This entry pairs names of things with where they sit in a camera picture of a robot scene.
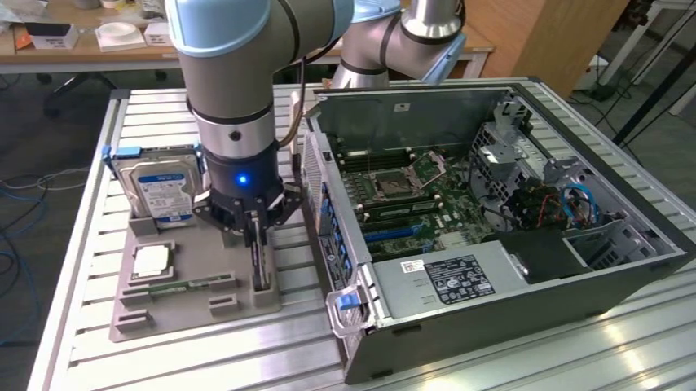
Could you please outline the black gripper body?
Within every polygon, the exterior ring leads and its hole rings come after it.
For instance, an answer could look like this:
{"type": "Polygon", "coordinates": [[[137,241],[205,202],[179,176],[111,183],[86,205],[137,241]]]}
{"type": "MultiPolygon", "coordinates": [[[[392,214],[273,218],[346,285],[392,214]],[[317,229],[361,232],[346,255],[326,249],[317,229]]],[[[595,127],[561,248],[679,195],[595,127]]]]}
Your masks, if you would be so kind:
{"type": "Polygon", "coordinates": [[[278,153],[269,147],[260,155],[232,159],[203,149],[210,178],[210,203],[214,219],[222,227],[241,231],[257,212],[262,226],[282,215],[284,181],[278,174],[278,153]]]}

